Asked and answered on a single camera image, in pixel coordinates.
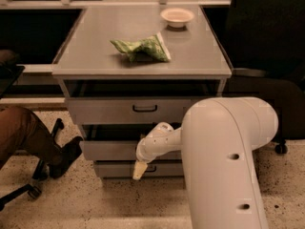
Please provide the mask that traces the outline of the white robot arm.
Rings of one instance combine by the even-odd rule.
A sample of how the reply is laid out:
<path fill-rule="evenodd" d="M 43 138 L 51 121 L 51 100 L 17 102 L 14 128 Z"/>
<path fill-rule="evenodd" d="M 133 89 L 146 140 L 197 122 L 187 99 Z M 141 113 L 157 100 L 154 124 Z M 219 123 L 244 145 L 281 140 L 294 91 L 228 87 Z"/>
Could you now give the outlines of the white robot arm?
<path fill-rule="evenodd" d="M 137 144 L 133 176 L 168 152 L 181 152 L 193 229 L 269 229 L 253 151 L 278 128 L 274 108 L 256 97 L 196 102 L 181 127 L 157 124 Z"/>

